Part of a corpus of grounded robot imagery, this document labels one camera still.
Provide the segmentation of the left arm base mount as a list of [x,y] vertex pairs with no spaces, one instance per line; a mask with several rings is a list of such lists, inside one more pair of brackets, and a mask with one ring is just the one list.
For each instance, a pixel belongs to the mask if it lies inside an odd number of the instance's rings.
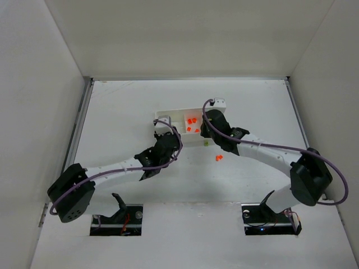
[[141,236],[144,207],[125,204],[121,196],[112,193],[118,210],[110,217],[93,215],[90,236]]

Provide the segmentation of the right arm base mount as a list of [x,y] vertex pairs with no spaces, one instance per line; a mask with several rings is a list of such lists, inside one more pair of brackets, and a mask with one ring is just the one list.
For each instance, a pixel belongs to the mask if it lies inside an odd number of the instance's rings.
[[270,192],[260,203],[243,203],[241,205],[242,220],[245,235],[294,235],[302,231],[302,224],[298,214],[287,208],[280,213],[273,212],[266,202]]

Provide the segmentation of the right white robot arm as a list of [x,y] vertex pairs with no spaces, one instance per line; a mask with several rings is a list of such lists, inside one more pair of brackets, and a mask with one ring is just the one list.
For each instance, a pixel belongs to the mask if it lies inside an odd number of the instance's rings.
[[265,214],[278,214],[298,204],[315,206],[333,180],[314,149],[293,152],[265,147],[265,142],[248,130],[231,127],[218,109],[203,113],[201,136],[211,138],[222,150],[266,164],[290,179],[281,189],[271,191],[260,206]]

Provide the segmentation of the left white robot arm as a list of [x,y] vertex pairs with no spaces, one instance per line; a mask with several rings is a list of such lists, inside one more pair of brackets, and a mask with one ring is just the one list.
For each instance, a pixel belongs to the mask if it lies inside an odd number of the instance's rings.
[[156,176],[182,149],[178,133],[167,132],[155,138],[154,146],[120,163],[94,168],[70,165],[47,190],[52,203],[50,214],[62,223],[84,214],[116,220],[124,216],[125,203],[114,187]]

